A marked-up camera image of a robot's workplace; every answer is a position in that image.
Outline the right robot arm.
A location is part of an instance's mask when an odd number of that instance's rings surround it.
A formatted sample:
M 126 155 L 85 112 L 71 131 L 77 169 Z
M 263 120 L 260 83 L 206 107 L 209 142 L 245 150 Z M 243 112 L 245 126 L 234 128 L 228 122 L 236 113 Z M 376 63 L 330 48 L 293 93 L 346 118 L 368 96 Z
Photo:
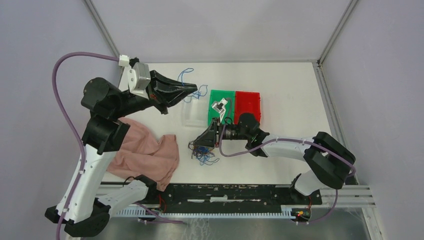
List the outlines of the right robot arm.
M 266 132 L 252 113 L 243 113 L 236 124 L 214 118 L 191 145 L 195 148 L 221 148 L 224 140 L 246 141 L 245 150 L 223 157 L 251 154 L 255 157 L 281 157 L 299 160 L 309 166 L 292 181 L 289 199 L 302 204 L 316 190 L 328 187 L 340 190 L 347 178 L 356 173 L 355 156 L 330 134 L 319 131 L 313 137 L 290 138 Z

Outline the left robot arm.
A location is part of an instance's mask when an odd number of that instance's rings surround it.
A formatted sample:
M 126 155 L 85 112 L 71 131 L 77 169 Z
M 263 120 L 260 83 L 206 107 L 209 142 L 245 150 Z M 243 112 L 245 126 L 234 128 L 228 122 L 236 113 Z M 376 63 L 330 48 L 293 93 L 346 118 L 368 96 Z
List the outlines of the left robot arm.
M 71 237 L 95 237 L 118 212 L 140 201 L 152 203 L 158 196 L 157 183 L 145 175 L 136 176 L 114 192 L 96 196 L 130 129 L 121 118 L 150 107 L 166 115 L 170 107 L 198 89 L 194 83 L 182 83 L 155 70 L 149 74 L 147 97 L 122 91 L 102 77 L 91 79 L 84 87 L 81 104 L 90 111 L 90 119 L 78 137 L 80 159 L 62 200 L 44 214 Z

